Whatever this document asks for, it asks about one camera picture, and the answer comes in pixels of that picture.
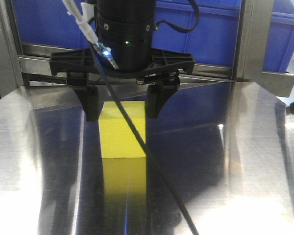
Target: metal table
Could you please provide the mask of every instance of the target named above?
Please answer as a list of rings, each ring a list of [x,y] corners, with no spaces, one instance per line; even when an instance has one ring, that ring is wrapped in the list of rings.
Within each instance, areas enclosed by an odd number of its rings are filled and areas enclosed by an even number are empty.
[[[255,83],[191,86],[147,119],[147,144],[199,233],[294,235],[294,116]],[[134,85],[115,88],[144,99]],[[127,190],[111,201],[104,177],[98,123],[70,88],[0,100],[0,235],[191,234],[148,162],[135,200]]]

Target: blue plastic bin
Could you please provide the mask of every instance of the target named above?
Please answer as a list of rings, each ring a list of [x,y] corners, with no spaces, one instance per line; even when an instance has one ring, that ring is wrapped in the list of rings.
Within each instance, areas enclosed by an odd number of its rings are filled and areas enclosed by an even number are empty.
[[[22,42],[60,47],[85,48],[73,17],[62,1],[13,0]],[[201,19],[189,34],[174,31],[165,24],[154,33],[153,47],[191,52],[203,64],[232,66],[237,35],[240,0],[200,0]],[[267,45],[264,70],[285,72],[294,51],[294,2],[276,0]],[[195,17],[187,0],[157,2],[156,20],[166,19],[183,27]]]
[[[183,27],[192,26],[195,21],[192,7],[177,2],[188,1],[158,1],[156,20],[166,19]],[[161,24],[154,33],[153,47],[190,52],[202,64],[232,66],[239,17],[239,8],[236,5],[240,1],[219,0],[227,5],[214,7],[210,2],[200,1],[200,23],[189,34],[176,32]],[[276,0],[273,10],[264,70],[285,72],[294,52],[294,2]]]

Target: black cable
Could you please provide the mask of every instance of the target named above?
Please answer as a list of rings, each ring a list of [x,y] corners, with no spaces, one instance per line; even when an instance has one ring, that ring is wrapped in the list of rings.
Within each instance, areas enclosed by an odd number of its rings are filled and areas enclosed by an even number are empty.
[[[93,16],[93,17],[91,17],[89,20],[88,20],[88,24],[91,24],[93,21],[95,20],[95,17]]]
[[[161,20],[159,22],[156,23],[156,29],[158,29],[159,24],[161,23],[166,23],[168,26],[170,26],[171,28],[173,28],[174,30],[180,32],[180,33],[189,33],[192,32],[197,25],[199,24],[199,18],[200,18],[200,11],[199,11],[199,7],[196,4],[195,0],[188,0],[188,2],[190,3],[190,5],[192,6],[192,8],[194,9],[195,12],[195,16],[196,16],[196,21],[195,24],[192,28],[183,28],[181,26],[178,26],[176,24],[171,23],[170,21],[167,20]]]
[[[98,69],[102,79],[104,80],[104,83],[106,84],[109,93],[111,94],[114,102],[116,103],[119,111],[121,112],[121,114],[123,115],[125,121],[127,122],[127,125],[129,126],[129,128],[131,129],[131,131],[133,132],[136,140],[138,141],[139,145],[141,146],[142,150],[145,152],[147,159],[150,161],[150,163],[152,164],[152,166],[156,169],[156,171],[159,173],[160,177],[163,179],[163,181],[165,182],[166,186],[168,187],[169,191],[171,192],[173,198],[175,199],[178,207],[180,208],[190,230],[192,231],[193,235],[199,235],[191,217],[190,214],[188,213],[185,205],[183,204],[181,198],[179,197],[177,191],[175,190],[173,184],[171,183],[171,181],[166,177],[165,172],[161,169],[160,165],[157,163],[157,161],[155,160],[155,158],[153,157],[152,153],[150,152],[150,150],[148,149],[147,145],[145,144],[144,140],[142,139],[141,135],[139,134],[138,130],[136,129],[134,123],[132,122],[131,118],[129,117],[129,115],[127,114],[127,112],[125,111],[123,105],[121,104],[118,96],[116,95],[116,93],[114,92],[110,82],[108,81],[103,68],[100,64],[100,61],[98,59],[97,56],[97,52],[95,51],[95,49],[93,48],[93,45],[88,42],[90,50],[92,52],[93,58],[94,58],[94,62],[95,62],[95,66]]]

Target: yellow cube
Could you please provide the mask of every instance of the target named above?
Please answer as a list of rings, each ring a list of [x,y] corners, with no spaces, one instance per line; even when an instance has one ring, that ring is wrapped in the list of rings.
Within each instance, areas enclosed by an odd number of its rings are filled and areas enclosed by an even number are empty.
[[[122,105],[146,141],[145,102],[123,101]],[[99,131],[102,158],[146,157],[115,102],[105,102],[99,117]]]

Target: white cable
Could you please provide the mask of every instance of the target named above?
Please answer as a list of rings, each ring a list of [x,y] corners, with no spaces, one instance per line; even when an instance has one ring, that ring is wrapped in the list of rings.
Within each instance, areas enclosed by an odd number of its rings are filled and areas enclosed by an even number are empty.
[[[76,23],[78,24],[80,30],[83,32],[87,40],[91,42],[92,44],[96,44],[98,42],[98,37],[93,31],[92,27],[87,23],[85,18],[81,15],[74,0],[62,0],[62,2],[67,8],[68,14],[73,15],[75,17]]]
[[[94,17],[95,4],[82,2],[80,5],[82,6],[83,17],[88,22],[88,20],[90,20],[92,17]]]

